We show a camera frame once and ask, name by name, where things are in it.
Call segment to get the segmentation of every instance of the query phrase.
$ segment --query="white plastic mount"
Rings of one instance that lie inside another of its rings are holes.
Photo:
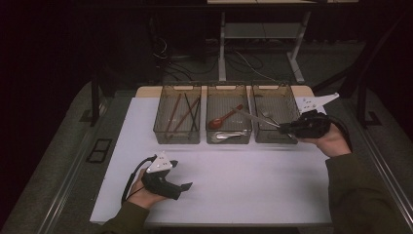
[[[322,96],[322,97],[302,97],[302,106],[299,108],[300,114],[315,110],[320,106],[323,106],[332,100],[338,98],[340,95],[335,93],[334,95]]]
[[[159,155],[157,155],[157,158],[151,164],[151,166],[149,166],[146,172],[148,174],[151,174],[155,172],[170,170],[172,167],[173,165],[170,163],[170,160],[168,159],[167,154],[165,153],[165,151],[163,151]]]

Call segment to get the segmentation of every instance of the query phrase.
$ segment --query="human arm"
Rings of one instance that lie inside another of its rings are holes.
[[[314,143],[329,157],[325,164],[335,233],[406,233],[383,182],[363,167],[337,127],[331,125],[321,138],[302,141]]]
[[[131,187],[130,197],[122,205],[115,217],[105,222],[96,234],[116,233],[116,234],[140,234],[144,233],[143,224],[149,215],[150,208],[157,202],[167,198],[153,194],[146,190],[140,180],[144,170],[141,170],[139,177]]]

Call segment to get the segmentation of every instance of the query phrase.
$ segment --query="olive green sleeve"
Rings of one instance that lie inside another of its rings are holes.
[[[96,234],[140,234],[144,233],[143,224],[149,211],[130,202],[125,202],[115,217],[105,222]]]
[[[335,233],[406,233],[383,182],[365,170],[355,154],[330,158],[325,164]]]

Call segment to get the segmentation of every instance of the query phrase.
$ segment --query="wooden spoon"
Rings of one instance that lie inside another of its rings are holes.
[[[239,104],[237,106],[237,109],[241,110],[243,109],[243,105]],[[224,121],[230,117],[231,115],[235,114],[236,111],[235,110],[231,110],[230,112],[228,112],[226,115],[222,116],[221,118],[217,118],[217,119],[213,119],[211,121],[209,121],[209,123],[207,124],[209,126],[210,129],[212,130],[217,130],[220,129],[222,127],[222,124],[224,123]]]

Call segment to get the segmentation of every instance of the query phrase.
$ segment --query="knife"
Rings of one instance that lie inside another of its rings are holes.
[[[276,124],[274,124],[274,123],[271,123],[271,122],[269,122],[269,121],[267,121],[267,120],[265,120],[265,119],[258,118],[258,117],[256,117],[255,115],[248,114],[248,113],[246,113],[245,111],[239,110],[239,109],[237,109],[237,108],[235,108],[235,107],[231,107],[231,108],[232,108],[235,112],[242,114],[244,117],[246,117],[246,118],[248,118],[248,119],[254,120],[254,121],[259,122],[259,123],[269,124],[269,125],[274,126],[274,127],[276,127],[276,128],[279,127],[279,125],[276,125]]]

